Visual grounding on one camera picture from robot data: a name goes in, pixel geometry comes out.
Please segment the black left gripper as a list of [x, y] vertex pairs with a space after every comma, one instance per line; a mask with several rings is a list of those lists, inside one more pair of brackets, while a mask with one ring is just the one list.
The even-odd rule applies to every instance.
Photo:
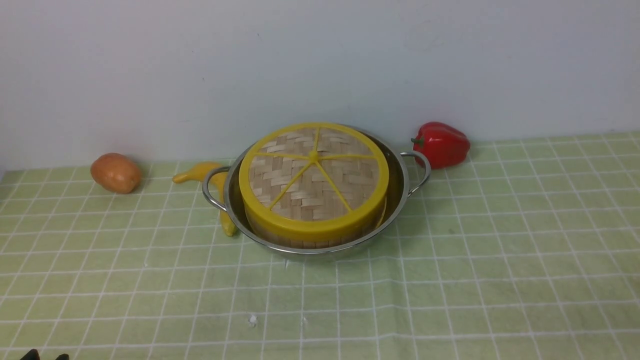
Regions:
[[[37, 349], [30, 349], [20, 360], [41, 360], [41, 354]], [[62, 353], [59, 354], [55, 360], [70, 360], [70, 355], [68, 353]]]

